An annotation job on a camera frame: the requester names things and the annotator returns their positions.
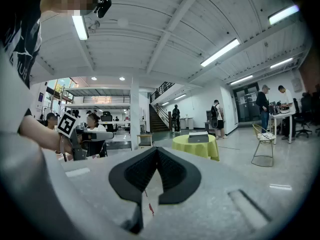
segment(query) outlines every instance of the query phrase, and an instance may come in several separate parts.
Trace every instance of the yellow tablecloth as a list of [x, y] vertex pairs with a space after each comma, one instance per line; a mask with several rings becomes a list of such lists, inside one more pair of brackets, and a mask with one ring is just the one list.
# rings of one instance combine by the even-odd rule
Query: yellow tablecloth
[[172, 141], [172, 149], [184, 151], [199, 157], [219, 161], [219, 151], [216, 137], [209, 135], [209, 142], [188, 143], [189, 135], [175, 137]]

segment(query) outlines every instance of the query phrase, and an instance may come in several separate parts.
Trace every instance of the wire chair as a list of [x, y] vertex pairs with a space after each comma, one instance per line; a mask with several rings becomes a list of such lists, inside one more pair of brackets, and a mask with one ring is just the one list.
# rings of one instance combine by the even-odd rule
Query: wire chair
[[[256, 147], [256, 150], [254, 152], [253, 158], [251, 160], [251, 164], [255, 165], [255, 166], [260, 166], [260, 167], [272, 167], [274, 166], [274, 147], [273, 147], [273, 143], [272, 141], [276, 138], [276, 136], [270, 132], [267, 132], [266, 129], [262, 128], [260, 125], [257, 124], [253, 124], [253, 129], [254, 129], [254, 133], [256, 135], [256, 138], [259, 141], [258, 146]], [[260, 146], [260, 144], [271, 144], [271, 152], [272, 152], [272, 156], [269, 155], [256, 155], [258, 148]], [[254, 159], [255, 157], [267, 157], [267, 158], [271, 158], [272, 163], [271, 165], [259, 165], [254, 163]]]

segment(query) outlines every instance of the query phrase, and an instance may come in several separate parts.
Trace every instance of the ceiling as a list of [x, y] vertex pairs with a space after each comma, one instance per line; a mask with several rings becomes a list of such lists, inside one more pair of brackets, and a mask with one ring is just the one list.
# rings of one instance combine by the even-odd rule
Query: ceiling
[[[273, 26], [268, 21], [291, 5], [291, 0], [112, 0], [104, 18], [85, 17], [87, 27], [100, 23], [86, 41], [79, 40], [70, 16], [48, 12], [40, 19], [42, 45], [31, 82], [83, 77], [89, 86], [130, 85], [134, 75], [141, 87], [164, 81], [203, 87], [216, 78], [230, 83], [265, 76], [273, 72], [270, 65], [289, 57], [299, 67], [310, 43], [301, 15]], [[127, 27], [118, 25], [121, 18], [128, 19]], [[235, 38], [237, 48], [200, 66]]]

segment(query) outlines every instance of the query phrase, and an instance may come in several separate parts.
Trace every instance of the column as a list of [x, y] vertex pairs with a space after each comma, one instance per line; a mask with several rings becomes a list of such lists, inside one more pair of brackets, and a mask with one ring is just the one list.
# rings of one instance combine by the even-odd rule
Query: column
[[138, 138], [140, 134], [140, 115], [139, 115], [139, 73], [133, 74], [130, 92], [130, 133], [131, 149], [138, 149]]

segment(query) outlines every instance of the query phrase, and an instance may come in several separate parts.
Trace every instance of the glass door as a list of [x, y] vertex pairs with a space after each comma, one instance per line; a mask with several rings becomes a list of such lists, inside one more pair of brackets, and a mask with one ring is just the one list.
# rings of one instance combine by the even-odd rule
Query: glass door
[[259, 107], [256, 105], [258, 91], [258, 83], [252, 83], [233, 90], [239, 123], [260, 119]]

